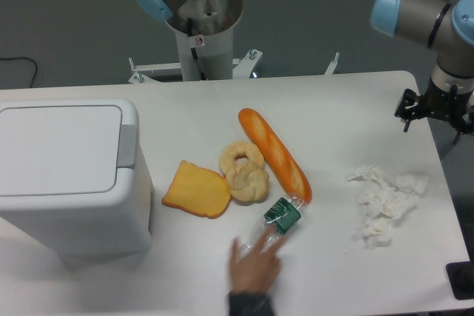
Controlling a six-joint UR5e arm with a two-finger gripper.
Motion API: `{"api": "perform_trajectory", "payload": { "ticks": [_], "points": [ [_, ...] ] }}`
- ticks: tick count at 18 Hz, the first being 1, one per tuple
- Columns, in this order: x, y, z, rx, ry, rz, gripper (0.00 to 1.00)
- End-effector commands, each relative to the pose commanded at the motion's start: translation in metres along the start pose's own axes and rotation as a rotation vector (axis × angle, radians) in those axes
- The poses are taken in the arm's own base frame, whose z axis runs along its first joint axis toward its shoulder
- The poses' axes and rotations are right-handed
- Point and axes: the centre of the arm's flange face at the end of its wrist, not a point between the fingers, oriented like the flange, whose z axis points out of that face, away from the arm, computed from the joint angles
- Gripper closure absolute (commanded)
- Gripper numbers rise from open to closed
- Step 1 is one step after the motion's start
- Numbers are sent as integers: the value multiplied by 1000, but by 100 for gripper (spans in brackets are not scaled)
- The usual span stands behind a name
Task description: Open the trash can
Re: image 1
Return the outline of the dark sleeved forearm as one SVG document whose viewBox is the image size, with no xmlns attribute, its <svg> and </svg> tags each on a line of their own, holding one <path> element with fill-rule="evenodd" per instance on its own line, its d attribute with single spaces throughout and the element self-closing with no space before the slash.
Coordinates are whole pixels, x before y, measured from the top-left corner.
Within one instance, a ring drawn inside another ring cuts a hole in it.
<svg viewBox="0 0 474 316">
<path fill-rule="evenodd" d="M 273 305 L 268 294 L 228 294 L 230 316 L 274 316 Z"/>
</svg>

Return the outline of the right robot arm blue caps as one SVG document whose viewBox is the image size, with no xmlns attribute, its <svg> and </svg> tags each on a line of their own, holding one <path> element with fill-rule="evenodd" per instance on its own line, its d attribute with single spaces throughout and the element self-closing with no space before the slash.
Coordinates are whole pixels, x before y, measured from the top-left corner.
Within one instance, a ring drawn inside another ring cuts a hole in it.
<svg viewBox="0 0 474 316">
<path fill-rule="evenodd" d="M 473 0 L 375 0 L 371 26 L 437 53 L 424 94 L 406 89 L 395 116 L 446 121 L 456 137 L 473 134 Z"/>
</svg>

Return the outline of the bare human hand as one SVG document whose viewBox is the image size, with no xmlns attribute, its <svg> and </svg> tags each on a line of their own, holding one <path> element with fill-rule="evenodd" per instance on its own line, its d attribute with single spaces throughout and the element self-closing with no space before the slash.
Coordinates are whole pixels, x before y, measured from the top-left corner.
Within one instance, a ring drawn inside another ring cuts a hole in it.
<svg viewBox="0 0 474 316">
<path fill-rule="evenodd" d="M 281 271 L 278 251 L 287 240 L 283 237 L 266 247 L 265 242 L 274 230 L 273 226 L 267 227 L 244 257 L 240 254 L 240 240 L 233 239 L 228 262 L 231 294 L 264 295 L 269 292 Z"/>
</svg>

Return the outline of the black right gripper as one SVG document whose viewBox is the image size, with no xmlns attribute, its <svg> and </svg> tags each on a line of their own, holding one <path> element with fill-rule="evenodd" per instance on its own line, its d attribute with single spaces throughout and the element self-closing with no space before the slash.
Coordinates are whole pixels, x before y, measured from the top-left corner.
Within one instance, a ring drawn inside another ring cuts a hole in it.
<svg viewBox="0 0 474 316">
<path fill-rule="evenodd" d="M 436 84 L 430 79 L 423 95 L 406 89 L 395 109 L 395 117 L 404 122 L 403 132 L 408 132 L 410 122 L 434 118 L 448 122 L 456 131 L 452 145 L 462 135 L 473 135 L 473 120 L 468 119 L 468 101 L 473 94 L 473 79 L 448 79 Z"/>
</svg>

